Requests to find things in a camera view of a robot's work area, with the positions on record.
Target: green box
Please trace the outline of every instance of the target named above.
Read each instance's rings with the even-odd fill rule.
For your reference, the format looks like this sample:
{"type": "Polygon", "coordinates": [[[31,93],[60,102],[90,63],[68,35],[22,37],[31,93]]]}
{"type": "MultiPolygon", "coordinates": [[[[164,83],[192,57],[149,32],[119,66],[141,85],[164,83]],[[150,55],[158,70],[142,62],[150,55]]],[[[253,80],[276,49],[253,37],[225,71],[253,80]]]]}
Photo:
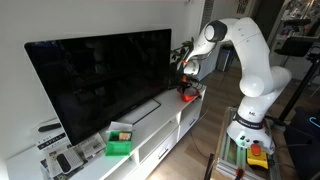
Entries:
{"type": "Polygon", "coordinates": [[[119,137],[120,131],[112,131],[106,146],[106,156],[130,156],[131,139],[129,141],[114,141],[115,137],[119,137]]]}

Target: white tv cabinet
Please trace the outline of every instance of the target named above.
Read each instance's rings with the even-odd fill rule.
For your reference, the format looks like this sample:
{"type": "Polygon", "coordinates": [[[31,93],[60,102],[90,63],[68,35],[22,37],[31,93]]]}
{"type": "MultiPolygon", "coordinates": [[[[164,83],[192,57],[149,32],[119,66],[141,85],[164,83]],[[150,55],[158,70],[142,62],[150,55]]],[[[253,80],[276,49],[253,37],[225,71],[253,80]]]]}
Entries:
{"type": "MultiPolygon", "coordinates": [[[[188,103],[181,100],[176,89],[158,95],[154,99],[161,106],[133,126],[130,157],[106,157],[102,153],[71,179],[145,179],[199,119],[205,90],[203,86],[201,98],[188,103]]],[[[128,123],[148,113],[150,108],[152,100],[119,121],[128,123]]],[[[100,134],[106,141],[106,129],[100,134]]],[[[39,163],[42,159],[36,147],[8,159],[10,180],[43,179],[39,163]]]]}

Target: white robotic arm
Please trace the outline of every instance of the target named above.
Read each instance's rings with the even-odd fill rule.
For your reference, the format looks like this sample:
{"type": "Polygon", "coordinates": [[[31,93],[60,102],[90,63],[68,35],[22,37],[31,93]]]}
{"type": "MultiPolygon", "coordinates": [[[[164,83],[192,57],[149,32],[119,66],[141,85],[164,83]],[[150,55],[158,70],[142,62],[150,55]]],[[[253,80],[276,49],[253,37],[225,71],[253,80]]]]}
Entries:
{"type": "Polygon", "coordinates": [[[273,154],[274,143],[266,133],[263,119],[290,81],[291,73],[282,67],[270,68],[270,50],[251,18],[223,19],[208,23],[185,61],[211,52],[219,41],[231,41],[235,47],[242,67],[240,89],[245,95],[227,133],[238,146],[247,148],[252,143],[259,143],[268,154],[273,154]]]}

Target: wooden floor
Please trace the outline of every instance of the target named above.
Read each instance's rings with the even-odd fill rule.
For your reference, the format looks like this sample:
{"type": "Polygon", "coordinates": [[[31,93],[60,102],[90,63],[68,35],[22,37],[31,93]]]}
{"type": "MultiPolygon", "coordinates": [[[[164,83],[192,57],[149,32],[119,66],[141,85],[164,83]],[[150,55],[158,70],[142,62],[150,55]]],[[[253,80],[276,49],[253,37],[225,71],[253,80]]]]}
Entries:
{"type": "MultiPolygon", "coordinates": [[[[148,180],[197,180],[203,179],[208,158],[203,157],[196,149],[192,138],[197,144],[199,150],[206,156],[216,151],[220,127],[226,107],[237,106],[243,97],[239,89],[241,79],[241,69],[231,68],[228,73],[214,71],[207,76],[202,83],[207,86],[201,114],[204,114],[207,108],[208,112],[198,123],[187,133],[183,139],[174,147],[167,157],[150,174],[148,180]]],[[[270,108],[270,113],[279,117],[290,97],[298,86],[299,81],[292,80],[281,96],[270,108]]],[[[317,92],[312,98],[309,96],[313,91],[305,89],[296,106],[306,108],[320,108],[320,92],[317,92]]],[[[294,110],[291,110],[288,120],[293,117],[294,110]]],[[[282,131],[274,129],[273,134],[277,145],[285,144],[282,131]]],[[[292,165],[288,156],[288,150],[281,148],[276,150],[279,162],[292,165]]],[[[281,166],[282,179],[297,179],[294,169],[281,166]]]]}

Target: television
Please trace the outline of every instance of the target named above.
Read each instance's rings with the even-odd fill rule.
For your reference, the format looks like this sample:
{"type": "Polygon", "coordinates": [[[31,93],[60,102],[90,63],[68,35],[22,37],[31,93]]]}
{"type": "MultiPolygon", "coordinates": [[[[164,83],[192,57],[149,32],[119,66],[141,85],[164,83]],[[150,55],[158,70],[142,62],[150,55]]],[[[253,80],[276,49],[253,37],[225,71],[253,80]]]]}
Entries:
{"type": "Polygon", "coordinates": [[[168,89],[171,30],[25,44],[73,145],[168,89]]]}

